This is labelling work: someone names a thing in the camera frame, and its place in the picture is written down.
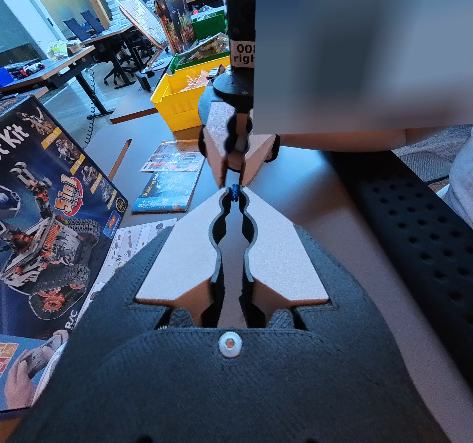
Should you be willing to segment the blue instruction booklet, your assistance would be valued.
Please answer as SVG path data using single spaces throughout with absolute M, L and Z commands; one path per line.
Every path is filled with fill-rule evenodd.
M 179 162 L 175 169 L 152 173 L 132 205 L 133 214 L 185 212 L 191 202 L 203 161 Z

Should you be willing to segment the toy car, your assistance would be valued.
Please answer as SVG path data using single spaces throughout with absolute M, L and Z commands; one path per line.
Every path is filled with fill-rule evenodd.
M 29 61 L 8 64 L 3 68 L 6 69 L 13 79 L 20 80 L 43 70 L 46 68 L 46 65 L 38 59 L 32 59 Z

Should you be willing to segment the tilted wooden board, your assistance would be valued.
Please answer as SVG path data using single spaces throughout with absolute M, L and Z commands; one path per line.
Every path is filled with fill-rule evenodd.
M 156 48 L 168 46 L 167 37 L 157 16 L 142 0 L 114 0 L 121 13 Z

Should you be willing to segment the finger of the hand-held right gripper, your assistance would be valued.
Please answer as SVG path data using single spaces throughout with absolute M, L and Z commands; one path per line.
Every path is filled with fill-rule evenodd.
M 249 186 L 263 163 L 271 158 L 276 140 L 275 134 L 254 134 L 249 114 L 238 114 L 238 152 L 241 153 L 239 184 L 241 186 Z
M 212 102 L 207 124 L 203 127 L 205 152 L 217 187 L 225 186 L 228 170 L 228 154 L 225 142 L 229 136 L 227 122 L 235 109 L 225 102 Z

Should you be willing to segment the robot kit box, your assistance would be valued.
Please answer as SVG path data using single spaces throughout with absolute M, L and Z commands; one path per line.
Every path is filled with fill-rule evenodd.
M 1 101 L 0 410 L 27 410 L 127 200 L 34 96 Z

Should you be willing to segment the grey desk with wooden edge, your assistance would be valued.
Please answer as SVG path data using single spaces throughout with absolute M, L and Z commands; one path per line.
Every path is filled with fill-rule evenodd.
M 158 113 L 151 102 L 151 95 L 150 92 L 142 90 L 129 92 L 110 115 L 110 122 L 116 125 Z

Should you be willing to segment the black perforated mat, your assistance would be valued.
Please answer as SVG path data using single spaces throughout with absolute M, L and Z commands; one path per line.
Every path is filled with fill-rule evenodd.
M 472 387 L 472 229 L 391 151 L 326 156 Z

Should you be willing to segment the sticker sheet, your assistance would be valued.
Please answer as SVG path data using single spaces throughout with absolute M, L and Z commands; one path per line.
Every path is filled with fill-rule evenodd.
M 140 172 L 196 172 L 203 162 L 196 140 L 162 141 Z

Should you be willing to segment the clear bag of parts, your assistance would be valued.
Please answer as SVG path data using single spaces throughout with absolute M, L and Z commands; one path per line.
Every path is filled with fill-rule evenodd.
M 228 36 L 222 32 L 199 43 L 194 48 L 183 52 L 179 62 L 188 63 L 199 61 L 209 56 L 218 56 L 228 51 Z
M 201 70 L 196 77 L 187 76 L 187 85 L 181 89 L 182 91 L 189 91 L 192 89 L 213 85 L 215 77 L 219 74 L 219 68 L 212 68 L 209 72 Z

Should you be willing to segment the dark flower print box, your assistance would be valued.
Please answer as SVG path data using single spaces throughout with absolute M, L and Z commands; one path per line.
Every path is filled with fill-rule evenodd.
M 155 0 L 155 10 L 174 54 L 190 49 L 197 41 L 186 0 Z

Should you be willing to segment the yellow plastic bin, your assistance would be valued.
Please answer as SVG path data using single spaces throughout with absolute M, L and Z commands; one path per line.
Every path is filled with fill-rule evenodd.
M 184 89 L 188 86 L 188 77 L 197 78 L 202 71 L 210 72 L 212 68 L 220 64 L 228 66 L 230 56 L 222 56 L 216 60 L 178 69 L 174 75 L 165 74 L 158 83 L 150 100 L 172 132 L 202 124 L 198 101 L 206 84 L 186 91 Z

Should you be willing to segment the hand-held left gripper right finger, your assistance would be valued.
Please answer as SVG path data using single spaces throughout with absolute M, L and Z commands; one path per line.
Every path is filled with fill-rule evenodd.
M 247 187 L 239 189 L 245 251 L 240 305 L 249 328 L 276 310 L 327 304 L 328 293 L 292 221 Z

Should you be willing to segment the wooden standing desk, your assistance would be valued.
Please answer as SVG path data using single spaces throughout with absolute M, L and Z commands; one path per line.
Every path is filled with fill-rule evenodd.
M 1 87 L 0 91 L 3 94 L 24 93 L 28 90 L 32 90 L 34 86 L 58 89 L 70 79 L 75 78 L 94 103 L 95 107 L 99 110 L 99 114 L 90 115 L 87 118 L 93 119 L 100 116 L 111 115 L 113 112 L 106 110 L 82 75 L 82 71 L 94 62 L 92 53 L 95 49 L 96 48 L 91 45 L 82 48 L 79 52 L 67 58 L 58 61 L 46 60 L 44 61 L 46 68 L 24 79 L 16 80 L 5 87 Z

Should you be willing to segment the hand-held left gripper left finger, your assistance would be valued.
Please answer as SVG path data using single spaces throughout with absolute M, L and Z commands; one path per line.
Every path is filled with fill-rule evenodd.
M 219 242 L 226 234 L 231 189 L 224 187 L 179 220 L 135 299 L 185 308 L 198 326 L 216 328 L 225 288 Z

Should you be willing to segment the white instruction sheet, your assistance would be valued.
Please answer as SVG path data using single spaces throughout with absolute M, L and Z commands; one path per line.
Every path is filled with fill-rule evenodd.
M 98 295 L 105 283 L 114 275 L 116 270 L 125 265 L 166 227 L 174 226 L 176 222 L 177 219 L 172 218 L 118 229 L 98 277 L 80 310 L 78 320 L 81 319 L 88 306 Z

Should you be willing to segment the person's right forearm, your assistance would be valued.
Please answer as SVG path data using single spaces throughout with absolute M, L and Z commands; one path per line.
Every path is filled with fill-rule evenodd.
M 346 133 L 279 135 L 281 146 L 333 152 L 379 152 L 397 149 L 416 141 L 405 129 Z

